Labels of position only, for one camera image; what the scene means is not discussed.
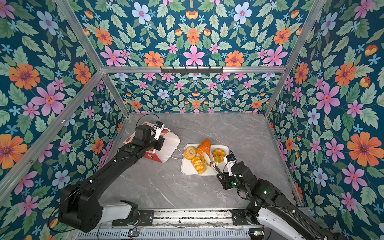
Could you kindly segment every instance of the marble surface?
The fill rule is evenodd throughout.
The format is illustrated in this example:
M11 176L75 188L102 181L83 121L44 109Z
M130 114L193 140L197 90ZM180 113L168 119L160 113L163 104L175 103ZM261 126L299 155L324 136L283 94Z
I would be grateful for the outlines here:
M122 142L134 131L142 115L130 115ZM292 202L292 188L273 146L262 114L158 114L160 121L180 138L182 151L188 143L209 138L212 144L226 145L257 178L277 186ZM139 122L156 121L149 115ZM182 158L175 151L172 155ZM235 189L224 190L216 177L181 173L182 160L168 159L164 164L142 158L121 174L104 192L100 203L128 200L145 208L246 207Z

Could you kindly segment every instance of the white tray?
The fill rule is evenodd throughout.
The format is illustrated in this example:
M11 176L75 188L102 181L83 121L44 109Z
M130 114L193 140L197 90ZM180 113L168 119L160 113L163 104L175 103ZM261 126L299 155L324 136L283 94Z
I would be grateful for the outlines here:
M199 146L199 144L187 144L184 147L184 151L189 146L197 147L197 146ZM225 156L229 155L229 148L227 146L224 146L224 145L211 145L211 152L213 152L217 148L220 148L221 150L224 150ZM221 163L217 164L217 167L223 172L223 168L224 168L226 163L227 163L227 158L225 157L224 158L224 162L221 162ZM195 167L192 165L191 160L188 160L188 159L186 159L184 157L183 161L181 163L181 172L183 174L198 175L198 176L202 176L203 175L203 176L214 176L214 177L216 177L216 172L212 169L212 167L209 167L209 166L205 165L205 168L206 169L205 169L205 171L202 174L198 174L196 169L195 169Z

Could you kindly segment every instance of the pastry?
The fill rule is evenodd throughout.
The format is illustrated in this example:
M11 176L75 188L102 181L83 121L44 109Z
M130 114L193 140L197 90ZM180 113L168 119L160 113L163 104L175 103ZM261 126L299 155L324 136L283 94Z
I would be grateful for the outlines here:
M189 146L184 151L184 157L188 160L192 160L196 156L196 148L193 146Z
M224 150L221 150L220 148L215 149L212 153L215 162L221 163L224 162L225 152Z
M209 139L205 139L204 141L202 141L200 143L199 146L197 146L196 151L197 151L197 154L200 155L200 157L202 158L203 162L207 166L210 166L210 164L208 164L207 161L204 159L204 152L206 152L208 154L208 156L210 155L211 141Z
M205 171L204 163L201 161L199 156L194 157L191 160L191 163L195 167L198 174L202 174Z

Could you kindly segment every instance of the croissant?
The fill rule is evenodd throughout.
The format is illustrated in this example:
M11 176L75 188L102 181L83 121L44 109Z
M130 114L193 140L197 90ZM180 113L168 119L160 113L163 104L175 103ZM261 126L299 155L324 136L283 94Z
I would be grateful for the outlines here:
M204 163L200 160L199 156L194 157L191 160L191 163L195 167L198 174L202 174L205 171Z
M196 151L197 154L200 155L202 158L203 162L207 165L210 166L210 164L207 163L207 161L204 159L204 152L210 155L210 150L211 150L211 141L209 139L205 139L200 143L199 146L197 146Z

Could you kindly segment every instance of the cable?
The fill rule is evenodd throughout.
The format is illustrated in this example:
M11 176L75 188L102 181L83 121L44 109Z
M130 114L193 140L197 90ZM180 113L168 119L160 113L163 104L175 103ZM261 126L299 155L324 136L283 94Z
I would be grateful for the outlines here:
M159 118L158 115L156 115L156 114L154 114L154 113L148 113L148 114L145 114L145 115L141 116L141 118L139 118L139 120L138 120L137 123L136 123L136 127L137 127L137 124L139 123L140 119L142 119L144 116L148 116L148 115L155 115L155 116L157 117L158 121L160 121L160 118Z

